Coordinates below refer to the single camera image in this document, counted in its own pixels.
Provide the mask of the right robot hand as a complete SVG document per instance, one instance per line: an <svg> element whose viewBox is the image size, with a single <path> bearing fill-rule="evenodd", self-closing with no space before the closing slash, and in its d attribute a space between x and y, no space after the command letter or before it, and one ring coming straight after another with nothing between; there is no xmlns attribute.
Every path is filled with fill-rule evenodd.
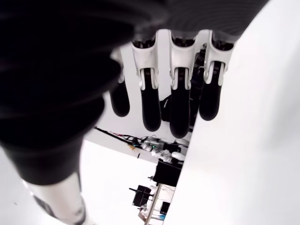
<svg viewBox="0 0 300 225"><path fill-rule="evenodd" d="M143 124L161 124L158 39L169 31L170 130L190 126L198 33L208 30L199 113L212 120L235 43L264 0L3 0L0 145L36 203L67 225L86 224L79 172L83 138L104 110L130 109L120 47L131 42Z"/></svg>

